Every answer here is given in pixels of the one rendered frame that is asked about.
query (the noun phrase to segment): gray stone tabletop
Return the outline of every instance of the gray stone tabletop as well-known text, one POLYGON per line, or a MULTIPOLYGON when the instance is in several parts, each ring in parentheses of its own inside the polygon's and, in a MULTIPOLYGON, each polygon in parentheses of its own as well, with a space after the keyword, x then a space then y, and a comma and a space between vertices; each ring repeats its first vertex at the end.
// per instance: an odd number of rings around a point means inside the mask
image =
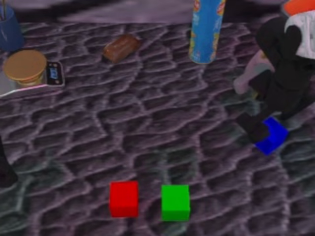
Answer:
MULTIPOLYGON (((23 24, 27 48, 64 65, 56 94, 0 101, 20 181, 0 191, 1 236, 312 236, 314 108, 284 123, 266 157, 233 122, 259 110, 231 86, 257 51, 259 24, 224 24, 218 58, 189 60, 189 24, 23 24), (101 62, 133 33, 141 49, 101 62), (137 219, 111 219, 109 183, 139 182, 137 219), (162 223, 162 184, 189 184, 191 219, 162 223)), ((0 54, 1 62, 5 54, 0 54)))

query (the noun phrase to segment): blue cup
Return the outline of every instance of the blue cup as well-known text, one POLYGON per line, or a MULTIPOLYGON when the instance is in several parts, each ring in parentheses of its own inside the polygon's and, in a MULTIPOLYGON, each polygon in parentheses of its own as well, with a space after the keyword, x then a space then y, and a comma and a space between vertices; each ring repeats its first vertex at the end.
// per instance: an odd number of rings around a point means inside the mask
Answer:
MULTIPOLYGON (((20 25, 15 17, 14 10, 6 6, 6 19, 0 21, 0 49, 5 52, 14 52, 24 46, 24 38, 20 25)), ((0 6, 3 18, 3 6, 0 6)))

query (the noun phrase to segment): toy burger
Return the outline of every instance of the toy burger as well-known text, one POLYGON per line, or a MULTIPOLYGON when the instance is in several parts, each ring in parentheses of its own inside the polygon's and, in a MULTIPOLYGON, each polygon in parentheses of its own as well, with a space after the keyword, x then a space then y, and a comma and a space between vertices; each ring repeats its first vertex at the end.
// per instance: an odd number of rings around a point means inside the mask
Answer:
POLYGON ((11 55, 3 66, 5 75, 23 87, 40 85, 47 65, 46 57, 36 50, 11 55))

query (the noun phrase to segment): blue cylinder can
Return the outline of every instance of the blue cylinder can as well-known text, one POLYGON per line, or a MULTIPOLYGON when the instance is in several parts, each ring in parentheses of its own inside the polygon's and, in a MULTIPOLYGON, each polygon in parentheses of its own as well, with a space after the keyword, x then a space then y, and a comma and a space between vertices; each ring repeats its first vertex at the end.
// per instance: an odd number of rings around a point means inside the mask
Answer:
POLYGON ((215 60, 226 0, 194 0, 189 57, 195 63, 215 60))

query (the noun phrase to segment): kitchen scale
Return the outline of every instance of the kitchen scale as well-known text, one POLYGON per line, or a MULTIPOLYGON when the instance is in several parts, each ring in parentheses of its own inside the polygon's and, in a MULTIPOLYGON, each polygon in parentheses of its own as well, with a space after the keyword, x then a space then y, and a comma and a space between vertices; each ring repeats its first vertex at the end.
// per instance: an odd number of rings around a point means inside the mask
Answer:
POLYGON ((0 99, 12 99, 58 91, 64 87, 63 66, 60 62, 47 62, 41 84, 22 86, 0 73, 0 99))

